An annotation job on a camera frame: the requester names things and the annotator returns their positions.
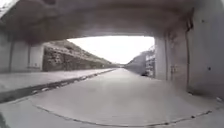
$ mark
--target sidewalk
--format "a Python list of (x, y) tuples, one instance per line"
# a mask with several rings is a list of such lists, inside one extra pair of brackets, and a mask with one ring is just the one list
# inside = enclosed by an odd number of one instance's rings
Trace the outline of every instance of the sidewalk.
[(0, 102), (15, 93), (17, 96), (13, 96), (14, 99), (21, 97), (18, 96), (21, 95), (18, 93), (26, 93), (23, 95), (27, 95), (35, 89), (41, 90), (49, 86), (52, 88), (59, 84), (65, 85), (67, 81), (71, 83), (76, 80), (84, 80), (110, 70), (113, 69), (0, 74)]

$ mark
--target concrete wall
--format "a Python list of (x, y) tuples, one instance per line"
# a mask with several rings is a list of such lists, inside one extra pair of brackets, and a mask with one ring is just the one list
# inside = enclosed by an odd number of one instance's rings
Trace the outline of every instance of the concrete wall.
[(43, 46), (30, 46), (24, 41), (13, 41), (0, 32), (0, 73), (41, 71)]
[(200, 2), (190, 31), (182, 26), (156, 39), (156, 78), (167, 77), (191, 93), (224, 99), (224, 1)]
[(202, 0), (188, 33), (190, 87), (224, 98), (224, 1)]
[(7, 36), (0, 31), (0, 72), (9, 71), (11, 43)]

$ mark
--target tunnel opening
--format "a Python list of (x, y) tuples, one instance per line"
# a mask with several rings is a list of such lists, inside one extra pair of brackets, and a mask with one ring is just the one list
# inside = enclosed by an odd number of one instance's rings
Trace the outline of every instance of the tunnel opening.
[(95, 36), (44, 44), (43, 71), (123, 67), (155, 77), (155, 46), (150, 36)]

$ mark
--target stone wall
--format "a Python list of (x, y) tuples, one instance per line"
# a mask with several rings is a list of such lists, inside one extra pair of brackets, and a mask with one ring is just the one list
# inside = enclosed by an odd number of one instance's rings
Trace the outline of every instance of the stone wall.
[(71, 71), (112, 67), (115, 66), (113, 64), (70, 54), (63, 48), (58, 49), (49, 45), (45, 45), (44, 48), (43, 71)]

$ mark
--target concrete pillar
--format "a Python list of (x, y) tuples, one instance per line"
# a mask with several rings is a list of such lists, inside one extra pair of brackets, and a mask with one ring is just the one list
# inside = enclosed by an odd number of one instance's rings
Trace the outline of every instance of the concrete pillar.
[(162, 37), (155, 38), (155, 54), (156, 79), (167, 80), (166, 42)]
[(0, 32), (0, 73), (42, 71), (43, 46), (12, 40)]

